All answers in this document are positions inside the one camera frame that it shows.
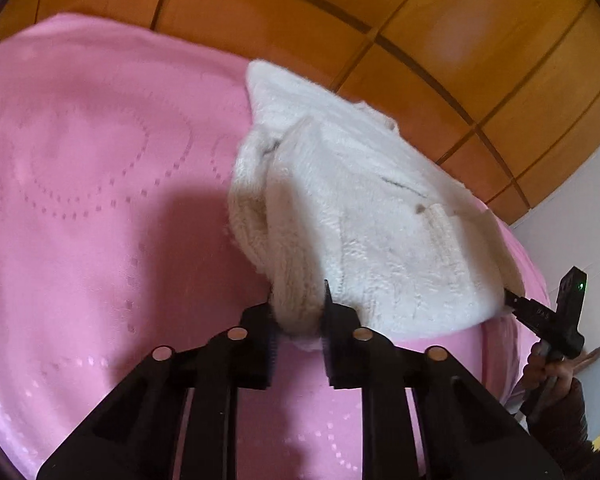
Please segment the dark right sleeve forearm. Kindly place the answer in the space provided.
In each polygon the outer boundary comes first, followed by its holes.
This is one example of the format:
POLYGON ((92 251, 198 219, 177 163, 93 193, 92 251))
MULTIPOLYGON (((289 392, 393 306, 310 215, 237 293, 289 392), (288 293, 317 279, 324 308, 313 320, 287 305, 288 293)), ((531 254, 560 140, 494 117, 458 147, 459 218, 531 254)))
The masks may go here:
POLYGON ((582 387, 577 379, 562 400, 540 411, 537 419, 527 419, 527 425, 532 437, 563 470, 579 469, 595 454, 588 440, 582 387))

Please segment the person's right hand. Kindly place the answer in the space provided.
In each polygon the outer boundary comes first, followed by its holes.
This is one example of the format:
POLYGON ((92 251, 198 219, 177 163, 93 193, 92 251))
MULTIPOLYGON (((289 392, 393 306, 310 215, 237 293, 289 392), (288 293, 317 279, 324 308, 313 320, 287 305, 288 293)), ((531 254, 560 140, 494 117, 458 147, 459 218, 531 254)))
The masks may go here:
POLYGON ((558 398, 565 396, 571 389, 573 366, 570 361, 548 362, 542 355, 543 345, 537 342, 531 347, 527 364, 521 377, 522 388, 534 390, 547 379, 554 379, 553 393, 558 398))

